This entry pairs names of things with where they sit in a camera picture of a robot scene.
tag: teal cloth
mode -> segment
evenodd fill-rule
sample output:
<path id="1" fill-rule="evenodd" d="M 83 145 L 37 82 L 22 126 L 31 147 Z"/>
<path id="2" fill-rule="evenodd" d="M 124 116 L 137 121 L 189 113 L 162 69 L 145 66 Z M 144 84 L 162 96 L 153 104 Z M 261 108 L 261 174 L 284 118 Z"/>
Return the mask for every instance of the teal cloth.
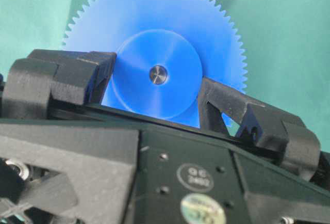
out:
<path id="1" fill-rule="evenodd" d="M 0 72 L 59 49 L 87 0 L 0 0 Z M 300 116 L 330 151 L 330 0 L 217 0 L 242 36 L 248 95 Z"/>

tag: metal screw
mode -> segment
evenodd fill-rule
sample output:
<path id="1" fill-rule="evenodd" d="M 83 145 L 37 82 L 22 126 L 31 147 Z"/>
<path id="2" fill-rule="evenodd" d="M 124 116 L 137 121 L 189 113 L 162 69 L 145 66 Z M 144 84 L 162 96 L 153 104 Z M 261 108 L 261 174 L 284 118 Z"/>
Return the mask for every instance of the metal screw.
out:
<path id="1" fill-rule="evenodd" d="M 294 224 L 294 219 L 290 217 L 282 217 L 280 224 Z"/>
<path id="2" fill-rule="evenodd" d="M 8 159 L 5 163 L 11 167 L 23 180 L 27 180 L 30 176 L 30 169 L 22 162 L 16 159 Z"/>
<path id="3" fill-rule="evenodd" d="M 159 155 L 159 158 L 161 161 L 168 161 L 169 160 L 169 156 L 166 153 L 161 153 Z"/>
<path id="4" fill-rule="evenodd" d="M 167 79 L 167 70 L 162 66 L 154 66 L 150 69 L 149 77 L 155 85 L 163 84 Z"/>
<path id="5" fill-rule="evenodd" d="M 161 195 L 168 195 L 170 193 L 170 188 L 167 186 L 161 186 L 157 189 L 157 192 Z"/>

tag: screw hole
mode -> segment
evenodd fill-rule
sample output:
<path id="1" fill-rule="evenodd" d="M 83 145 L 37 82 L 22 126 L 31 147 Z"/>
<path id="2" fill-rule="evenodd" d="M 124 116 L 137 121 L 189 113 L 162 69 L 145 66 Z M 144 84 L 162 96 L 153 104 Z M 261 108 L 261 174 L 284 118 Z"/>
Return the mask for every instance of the screw hole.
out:
<path id="1" fill-rule="evenodd" d="M 170 193 L 170 188 L 167 186 L 162 186 L 157 188 L 157 192 L 161 195 L 168 195 Z"/>
<path id="2" fill-rule="evenodd" d="M 290 217 L 282 217 L 282 219 L 279 221 L 279 224 L 294 224 L 294 219 Z"/>
<path id="3" fill-rule="evenodd" d="M 160 161 L 168 161 L 169 160 L 169 156 L 166 153 L 161 153 L 159 155 L 159 159 L 160 159 Z"/>
<path id="4" fill-rule="evenodd" d="M 233 201 L 226 201 L 225 202 L 225 207 L 228 209 L 233 209 L 234 208 L 234 202 Z"/>
<path id="5" fill-rule="evenodd" d="M 218 173 L 225 173 L 226 172 L 226 168 L 224 168 L 223 166 L 217 166 L 216 170 Z"/>
<path id="6" fill-rule="evenodd" d="M 30 168 L 16 159 L 8 159 L 5 161 L 13 171 L 15 171 L 23 180 L 27 180 L 30 177 Z"/>

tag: black bracket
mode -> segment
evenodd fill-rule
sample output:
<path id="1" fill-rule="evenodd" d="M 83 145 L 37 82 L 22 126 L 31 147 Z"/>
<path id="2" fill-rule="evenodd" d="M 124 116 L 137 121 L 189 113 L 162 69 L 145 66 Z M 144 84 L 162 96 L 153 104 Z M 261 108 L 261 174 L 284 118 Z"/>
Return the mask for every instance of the black bracket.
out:
<path id="1" fill-rule="evenodd" d="M 138 130 L 93 121 L 1 119 L 0 141 L 1 158 L 51 172 L 24 182 L 0 159 L 0 220 L 19 215 L 26 224 L 44 224 L 42 211 L 62 217 L 51 222 L 56 224 L 76 224 L 76 218 L 121 223 L 136 173 Z M 39 210 L 33 222 L 29 210 Z"/>
<path id="2" fill-rule="evenodd" d="M 46 119 L 51 99 L 100 103 L 117 55 L 34 50 L 16 60 L 2 96 L 4 118 Z"/>
<path id="3" fill-rule="evenodd" d="M 280 167 L 305 180 L 314 175 L 320 159 L 320 142 L 299 117 L 209 78 L 203 78 L 198 106 L 202 129 L 228 134 L 221 118 L 225 113 L 240 125 L 237 137 L 280 152 Z"/>

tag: round sticker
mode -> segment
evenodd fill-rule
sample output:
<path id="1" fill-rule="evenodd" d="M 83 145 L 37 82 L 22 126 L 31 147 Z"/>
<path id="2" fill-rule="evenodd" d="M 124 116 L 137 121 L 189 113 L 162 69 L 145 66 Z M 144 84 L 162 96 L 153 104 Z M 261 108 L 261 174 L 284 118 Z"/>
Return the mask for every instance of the round sticker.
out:
<path id="1" fill-rule="evenodd" d="M 226 224 L 223 208 L 204 194 L 185 196 L 181 201 L 181 213 L 188 224 Z"/>
<path id="2" fill-rule="evenodd" d="M 179 181 L 189 190 L 205 193 L 213 189 L 213 178 L 203 167 L 183 164 L 177 170 Z"/>

